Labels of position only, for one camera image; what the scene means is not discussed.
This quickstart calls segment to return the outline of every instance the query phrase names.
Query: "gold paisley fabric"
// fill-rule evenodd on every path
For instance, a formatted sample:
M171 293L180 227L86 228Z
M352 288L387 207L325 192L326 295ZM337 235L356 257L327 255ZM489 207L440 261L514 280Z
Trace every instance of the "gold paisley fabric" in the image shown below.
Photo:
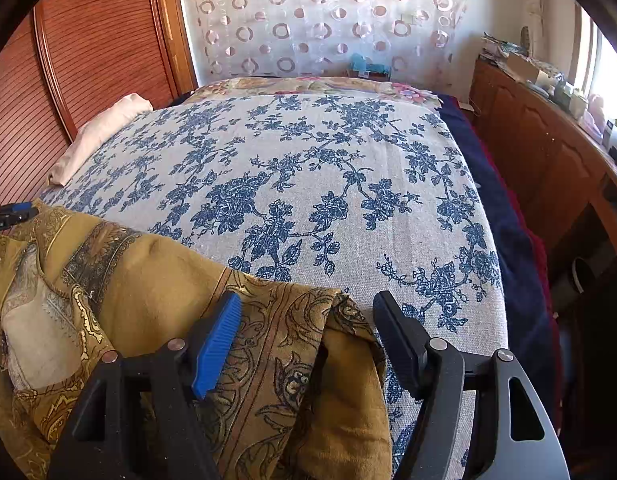
M0 236L0 435L28 478L45 478L103 352L134 356L186 336L225 290L240 295L242 319L217 387L196 407L223 478L390 478L385 357L349 296L261 280L170 238L36 205L33 221ZM31 276L42 280L45 294L30 292ZM2 325L22 306L39 307L44 323L62 324L73 338L74 361L48 357L45 348L22 357L26 346L15 342L28 318ZM46 359L45 365L55 359L49 376L64 378L27 387L26 380L10 380L26 378L26 370L10 365L15 358Z

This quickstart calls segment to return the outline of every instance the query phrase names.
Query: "wooden dresser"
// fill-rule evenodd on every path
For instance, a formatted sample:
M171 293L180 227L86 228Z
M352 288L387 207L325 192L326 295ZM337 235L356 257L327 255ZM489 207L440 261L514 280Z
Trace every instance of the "wooden dresser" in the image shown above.
M474 126L540 236L555 278L607 239L617 253L617 166L572 117L478 60Z

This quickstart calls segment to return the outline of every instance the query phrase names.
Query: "window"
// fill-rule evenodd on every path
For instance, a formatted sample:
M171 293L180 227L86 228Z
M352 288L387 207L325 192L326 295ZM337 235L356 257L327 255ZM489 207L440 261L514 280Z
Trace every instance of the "window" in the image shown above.
M595 64L591 94L604 98L607 119L617 118L617 54L609 41L600 34L600 54Z
M617 54L584 9L581 10L579 50L575 46L577 70L573 86L586 96L604 98L604 114L617 119Z

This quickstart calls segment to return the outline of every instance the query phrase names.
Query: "floral pillowcase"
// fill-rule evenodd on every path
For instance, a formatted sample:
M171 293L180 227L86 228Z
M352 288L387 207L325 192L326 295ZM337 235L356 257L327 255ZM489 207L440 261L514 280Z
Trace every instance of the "floral pillowcase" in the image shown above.
M439 97L428 90L390 81L377 82L351 77L236 77L224 79L198 88L186 104L205 100L224 99L251 95L274 94L336 94L359 96L375 94L378 98L407 102L429 108L437 113L442 107Z

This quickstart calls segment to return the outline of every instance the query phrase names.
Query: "pillow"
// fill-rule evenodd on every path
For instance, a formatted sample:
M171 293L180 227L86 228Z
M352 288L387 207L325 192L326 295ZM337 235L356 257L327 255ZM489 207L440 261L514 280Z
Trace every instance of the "pillow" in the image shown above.
M150 101L137 94L124 96L107 110L100 112L78 131L74 142L68 147L48 172L48 183L66 186L82 164L96 150L143 112L152 112Z

